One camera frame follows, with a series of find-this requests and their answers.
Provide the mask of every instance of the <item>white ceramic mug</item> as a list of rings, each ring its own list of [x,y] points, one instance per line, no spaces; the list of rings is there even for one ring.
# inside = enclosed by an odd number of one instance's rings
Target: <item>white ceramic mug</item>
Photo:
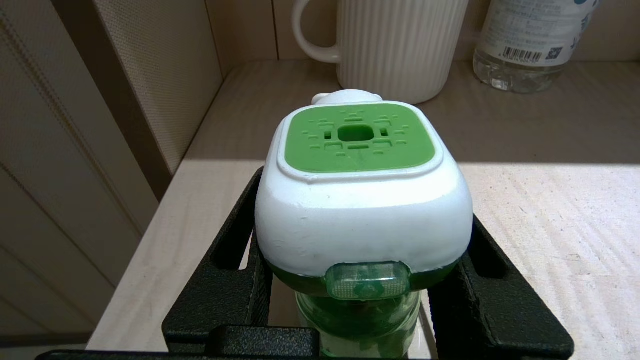
[[[444,87],[468,0],[339,0],[333,47],[315,46],[302,34],[308,2],[293,7],[296,41],[311,58],[337,63],[343,88],[417,104]]]

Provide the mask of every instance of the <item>mug handle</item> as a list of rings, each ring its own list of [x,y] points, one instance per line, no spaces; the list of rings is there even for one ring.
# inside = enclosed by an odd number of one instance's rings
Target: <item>mug handle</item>
[[[324,63],[339,63],[340,62],[340,49],[337,45],[331,47],[319,47],[305,39],[302,34],[302,27],[300,22],[302,20],[302,11],[305,9],[310,0],[296,0],[293,4],[293,11],[291,12],[291,25],[293,26],[293,35],[296,37],[296,42],[302,48],[305,54],[310,58]]]

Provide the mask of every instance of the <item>white plastic housing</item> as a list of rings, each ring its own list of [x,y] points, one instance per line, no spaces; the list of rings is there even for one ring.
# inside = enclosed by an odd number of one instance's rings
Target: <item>white plastic housing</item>
[[[331,174],[302,172],[287,164],[286,134],[298,112],[372,101],[414,111],[434,143],[434,158],[413,168]],[[418,273],[460,258],[471,237],[471,195],[424,114],[359,90],[317,95],[314,103],[284,118],[271,142],[255,205],[264,257],[286,272],[311,277],[322,277],[339,263],[400,261]]]

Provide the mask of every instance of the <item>wooden shelf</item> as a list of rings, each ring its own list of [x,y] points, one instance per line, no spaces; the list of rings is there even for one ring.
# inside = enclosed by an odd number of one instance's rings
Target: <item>wooden shelf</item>
[[[278,123],[339,90],[312,61],[232,71],[95,331],[92,350],[166,351],[161,323]],[[576,359],[640,348],[640,64],[573,63],[541,94],[499,92],[455,63],[419,105],[460,163],[478,217],[576,342]],[[274,284],[273,325],[297,317]]]

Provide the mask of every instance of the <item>green top panel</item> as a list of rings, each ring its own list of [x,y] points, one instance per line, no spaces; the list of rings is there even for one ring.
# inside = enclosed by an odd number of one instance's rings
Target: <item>green top panel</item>
[[[420,118],[396,104],[323,106],[298,113],[285,145],[287,163],[304,172],[416,167],[435,155]]]

